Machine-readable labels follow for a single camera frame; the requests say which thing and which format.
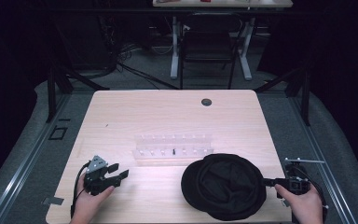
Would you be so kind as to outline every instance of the metal rail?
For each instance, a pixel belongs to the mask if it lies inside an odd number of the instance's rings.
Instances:
[[[15,202],[17,196],[19,195],[22,186],[27,180],[28,175],[32,172],[34,165],[43,150],[43,145],[48,138],[49,133],[54,129],[55,123],[58,121],[58,116],[63,111],[64,107],[68,103],[70,95],[63,95],[57,105],[57,116],[53,118],[53,121],[46,123],[45,127],[42,129],[33,149],[28,153],[24,158],[16,173],[11,178],[5,192],[0,198],[0,223],[3,223],[5,217],[7,216],[8,211],[10,210],[11,205]]]

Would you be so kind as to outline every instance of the gray floor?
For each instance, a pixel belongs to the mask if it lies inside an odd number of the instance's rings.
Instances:
[[[249,49],[248,61],[254,79],[245,81],[237,64],[233,89],[250,90],[271,74],[255,71],[267,40],[255,37]],[[124,64],[158,77],[174,86],[179,80],[170,79],[171,53],[158,54],[153,50],[137,49]],[[227,79],[215,67],[187,66],[185,89],[225,89]],[[106,77],[93,81],[111,90],[168,89],[150,84],[144,78],[118,69]],[[58,114],[46,124],[48,117],[47,84],[35,90],[38,100],[34,113],[0,170],[0,223],[45,223],[48,205],[45,198],[54,196],[66,160],[76,140],[93,91],[77,80],[71,95],[58,92]],[[345,135],[323,104],[313,95],[310,98],[310,127],[304,126],[298,115],[297,98],[286,98],[285,83],[265,93],[259,93],[269,130],[278,155],[284,158],[321,160],[325,164],[305,164],[309,175],[324,189],[329,205],[326,223],[358,223],[358,163]],[[54,127],[67,130],[62,140],[48,140]]]

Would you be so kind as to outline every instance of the small object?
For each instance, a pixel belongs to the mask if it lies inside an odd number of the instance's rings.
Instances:
[[[205,99],[202,99],[202,100],[201,100],[201,103],[202,103],[203,105],[205,105],[205,106],[209,106],[209,105],[212,104],[212,100],[205,98]]]

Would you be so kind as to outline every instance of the clear plastic container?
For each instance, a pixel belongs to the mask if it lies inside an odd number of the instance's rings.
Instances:
[[[211,134],[135,135],[135,159],[203,158],[213,153]]]

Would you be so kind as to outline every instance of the wooden table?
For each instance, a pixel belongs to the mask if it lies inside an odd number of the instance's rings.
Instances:
[[[202,99],[210,99],[205,106]],[[138,134],[211,134],[214,153],[231,153],[257,166],[265,178],[284,177],[257,96],[253,91],[97,91],[62,174],[48,223],[68,223],[77,172],[94,155],[118,171],[130,170],[105,201],[95,223],[214,223],[220,222],[191,207],[180,181],[185,168],[201,158],[137,160]],[[246,222],[291,220],[274,188]]]

